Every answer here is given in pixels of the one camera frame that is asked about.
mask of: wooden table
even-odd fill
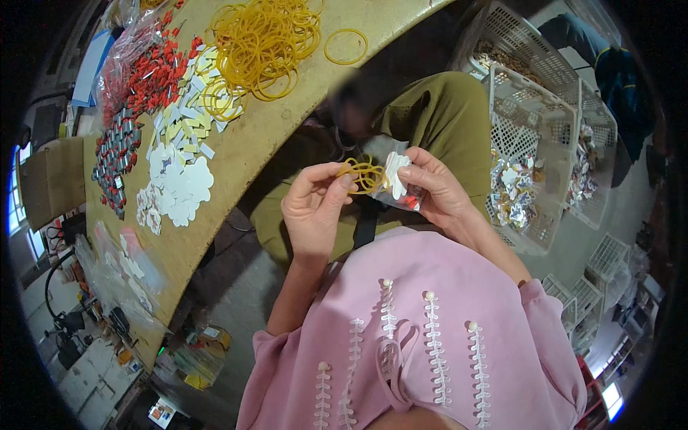
[[[131,226],[144,248],[153,247],[157,250],[170,280],[165,292],[159,297],[160,308],[155,313],[161,322],[169,323],[200,259],[248,185],[310,112],[324,100],[330,85],[344,77],[347,68],[331,63],[323,54],[326,38],[341,28],[355,28],[365,34],[369,48],[365,58],[355,64],[360,67],[409,28],[452,1],[326,1],[321,13],[322,41],[311,56],[299,63],[299,82],[294,91],[285,98],[268,103],[251,97],[243,116],[230,122],[223,133],[217,133],[213,128],[213,133],[205,140],[215,151],[215,157],[208,161],[215,182],[210,189],[211,200],[201,202],[195,220],[188,227],[175,227],[165,216],[162,218],[162,232],[160,236],[156,236],[150,229],[139,227],[136,222],[135,196],[139,189],[149,183],[149,164],[145,154],[153,130],[150,116],[144,114],[139,117],[139,121],[145,126],[142,129],[142,144],[138,149],[138,164],[130,174],[123,177],[129,200],[125,206],[126,217],[123,222],[108,206],[100,203],[100,187],[90,180],[96,162],[95,137],[85,139],[84,176],[88,232],[92,235],[95,222],[102,220],[110,235],[119,242],[119,229]],[[229,3],[220,0],[187,0],[181,10],[174,10],[169,29],[186,20],[177,37],[179,49],[188,50],[193,35],[203,36],[213,13]],[[317,10],[318,7],[318,4],[314,4],[312,9]],[[337,54],[339,58],[356,58],[361,52],[362,48],[358,44],[346,46],[338,44],[338,39],[334,38],[328,46],[331,54]],[[146,332],[134,323],[132,330],[133,337],[139,339],[136,352],[144,366],[150,370],[160,349],[163,333]]]

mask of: paper label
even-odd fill
[[[219,330],[212,327],[206,327],[206,329],[203,330],[203,334],[207,334],[210,337],[217,337]]]

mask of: plastic crate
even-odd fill
[[[579,78],[575,83],[559,87],[554,90],[554,93],[577,110],[578,133],[580,133],[583,118],[594,132],[593,142],[599,148],[597,150],[599,159],[595,172],[591,176],[597,182],[598,189],[590,199],[583,199],[577,206],[572,206],[567,200],[566,207],[573,216],[593,230],[598,230],[612,188],[618,133],[616,120],[595,90],[583,79]]]
[[[627,261],[630,246],[606,233],[602,241],[585,264],[586,272],[593,275],[593,282],[599,287],[606,287],[616,273],[622,261]]]
[[[536,218],[523,233],[508,226],[493,227],[515,252],[546,255],[559,228],[575,162],[575,110],[547,89],[497,64],[483,86],[489,94],[491,144],[499,157],[522,162],[531,155],[545,160],[546,179],[538,184],[534,201]],[[495,219],[489,196],[485,206]]]
[[[477,63],[473,51],[480,40],[490,41],[507,54],[525,62],[554,91],[578,80],[578,74],[562,55],[525,18],[498,1],[484,6],[460,37],[455,60],[450,66],[483,80],[489,70]]]
[[[573,328],[578,322],[576,320],[578,299],[574,297],[561,282],[557,281],[557,278],[552,274],[547,275],[542,280],[542,288],[545,290],[545,294],[558,298],[563,304],[561,323],[563,324],[566,334],[569,338],[572,338],[571,331],[573,331]]]
[[[602,321],[602,301],[597,301],[588,314],[578,322],[572,333],[572,345],[576,354],[584,353],[594,342]]]
[[[598,290],[585,277],[581,277],[576,281],[570,293],[578,300],[576,324],[580,324],[595,305],[598,303],[601,305],[602,291]]]

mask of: hand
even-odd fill
[[[342,206],[352,202],[347,192],[358,189],[352,175],[335,177],[341,166],[332,162],[306,167],[282,199],[294,260],[316,257],[327,263],[330,258]]]
[[[428,191],[420,205],[420,214],[443,230],[456,224],[473,209],[471,199],[454,174],[428,151],[410,147],[405,152],[413,165],[398,170],[399,179]]]

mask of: white lace trim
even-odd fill
[[[316,411],[313,414],[318,420],[314,422],[313,425],[316,429],[322,430],[327,427],[325,418],[330,417],[330,413],[326,411],[326,409],[330,408],[330,404],[327,403],[326,400],[332,398],[332,396],[327,393],[327,390],[332,387],[327,383],[327,381],[330,380],[330,375],[327,374],[327,371],[330,370],[330,366],[324,361],[321,361],[320,364],[318,364],[318,370],[320,373],[316,378],[318,378],[320,382],[315,387],[319,389],[320,392],[315,396],[315,400],[318,400],[318,403],[315,404]]]
[[[444,349],[442,349],[442,342],[438,339],[440,332],[435,330],[436,328],[440,327],[440,323],[437,322],[436,320],[438,319],[437,314],[435,311],[440,308],[440,306],[435,304],[435,300],[437,300],[437,297],[432,291],[428,291],[425,293],[425,300],[427,300],[429,303],[425,306],[425,310],[428,312],[425,312],[425,316],[428,318],[428,323],[425,324],[425,328],[427,328],[429,331],[425,334],[425,336],[430,339],[425,343],[427,347],[430,347],[430,356],[432,357],[432,360],[430,360],[430,364],[433,366],[432,372],[437,375],[436,378],[432,380],[433,384],[438,385],[437,388],[435,388],[433,391],[435,394],[438,395],[437,398],[434,399],[435,403],[438,405],[441,405],[444,408],[449,408],[449,403],[451,403],[451,399],[449,398],[449,393],[451,393],[451,389],[447,387],[447,382],[450,381],[449,375],[447,372],[449,371],[449,368],[447,367],[447,360],[442,358],[441,354],[444,353]]]
[[[380,320],[382,320],[383,322],[383,330],[386,332],[385,337],[388,339],[394,338],[394,330],[396,330],[396,324],[394,324],[394,321],[396,321],[396,316],[394,316],[391,313],[391,311],[394,310],[394,305],[391,304],[392,300],[394,300],[394,298],[392,297],[391,290],[393,284],[394,281],[392,281],[391,279],[385,279],[383,281],[383,304],[382,308],[380,309],[380,312],[382,313]],[[391,371],[391,366],[393,362],[391,352],[392,346],[386,345],[383,349],[382,357],[382,372],[384,375],[388,375],[388,373]]]
[[[478,390],[478,393],[475,395],[475,399],[478,400],[478,403],[475,404],[475,407],[478,409],[476,415],[478,417],[478,429],[484,429],[490,426],[490,422],[487,420],[487,418],[490,418],[490,414],[485,412],[485,409],[490,407],[490,404],[485,401],[485,398],[490,397],[490,394],[486,390],[490,387],[490,384],[485,382],[485,379],[487,379],[489,375],[483,372],[483,369],[487,367],[487,365],[482,362],[482,359],[485,358],[485,354],[481,352],[481,350],[485,348],[485,345],[480,343],[480,341],[484,339],[479,333],[481,331],[482,327],[478,326],[476,322],[471,322],[469,324],[469,332],[474,333],[474,335],[470,337],[474,342],[471,346],[471,351],[475,351],[471,359],[476,363],[471,367],[477,370],[474,379],[478,381],[478,384],[475,385],[475,388]]]
[[[352,346],[349,348],[349,352],[352,353],[349,357],[349,360],[352,363],[349,366],[349,374],[346,377],[346,386],[344,387],[344,391],[342,392],[342,398],[339,401],[339,405],[341,406],[339,415],[341,415],[343,418],[339,422],[339,425],[344,426],[347,430],[353,430],[354,424],[356,424],[358,421],[353,417],[354,410],[351,409],[351,407],[349,406],[351,404],[351,399],[349,398],[349,390],[351,388],[351,383],[354,380],[354,372],[358,367],[358,360],[361,359],[361,347],[359,346],[359,343],[363,342],[363,338],[360,337],[358,334],[363,333],[363,320],[355,318],[349,321],[349,323],[353,325],[353,327],[349,329],[349,333],[353,334],[351,340],[349,340],[349,343],[352,344]]]

